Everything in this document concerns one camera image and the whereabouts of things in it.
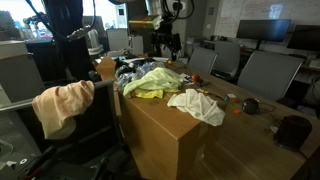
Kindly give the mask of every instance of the wooden desk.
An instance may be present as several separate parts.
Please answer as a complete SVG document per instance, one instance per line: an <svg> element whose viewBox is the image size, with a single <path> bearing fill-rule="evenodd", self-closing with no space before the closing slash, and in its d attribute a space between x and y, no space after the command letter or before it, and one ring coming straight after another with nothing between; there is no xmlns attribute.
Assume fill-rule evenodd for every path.
<svg viewBox="0 0 320 180"><path fill-rule="evenodd" d="M180 72L189 72L185 68L179 68L179 65L174 64L174 67L170 68ZM301 155L276 146L273 143L273 133L265 132L265 129L268 129L273 122L273 118L269 114L233 113L234 109L241 109L243 100L249 97L275 106L276 109L271 114L277 119L282 119L287 115L299 115L311 121L313 130L301 148L304 154L310 156L320 145L320 123L316 119L213 76L201 75L201 77L209 81L209 85L204 88L210 90L211 93L221 97L233 93L237 96L238 102L227 105L226 117L220 128L219 139L214 144L208 144L204 160L197 162L190 172L183 172L181 179L290 179L304 163ZM157 147L164 149L167 145L158 144Z"/></svg>

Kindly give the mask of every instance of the beige towel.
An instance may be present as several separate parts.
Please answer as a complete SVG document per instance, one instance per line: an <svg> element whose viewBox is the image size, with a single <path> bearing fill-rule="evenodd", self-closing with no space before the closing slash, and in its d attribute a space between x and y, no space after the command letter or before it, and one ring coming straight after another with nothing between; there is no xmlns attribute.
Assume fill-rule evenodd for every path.
<svg viewBox="0 0 320 180"><path fill-rule="evenodd" d="M32 101L33 109L42 123L46 139L64 139L76 128L73 116L83 114L92 104L94 84L80 81L45 90Z"/></svg>

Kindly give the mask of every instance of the crumpled fabric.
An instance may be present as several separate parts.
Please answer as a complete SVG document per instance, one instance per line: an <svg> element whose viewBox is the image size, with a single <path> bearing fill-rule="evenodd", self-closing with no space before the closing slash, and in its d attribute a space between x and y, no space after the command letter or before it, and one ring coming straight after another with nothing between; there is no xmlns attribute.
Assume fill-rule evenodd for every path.
<svg viewBox="0 0 320 180"><path fill-rule="evenodd" d="M186 93L179 95L174 94L167 106L175 106L180 111L188 112L194 118L212 126L221 125L225 116L225 112L218 107L217 101L212 100L203 93L198 93L194 89L186 89Z"/></svg>
<svg viewBox="0 0 320 180"><path fill-rule="evenodd" d="M142 91L140 90L140 97L152 98L150 94L157 94L157 96L161 93L150 92L153 90L170 90L171 92L178 92L179 86L183 82L183 79L175 72L167 68L157 67L153 71L148 72L144 75L141 79L130 82L124 88L123 95L127 98L130 98L130 92L136 89L148 90L145 91L149 93L149 95L141 94Z"/></svg>
<svg viewBox="0 0 320 180"><path fill-rule="evenodd" d="M73 116L83 114L92 104L94 84L80 81L45 90L32 101L45 139L64 139L76 128Z"/></svg>

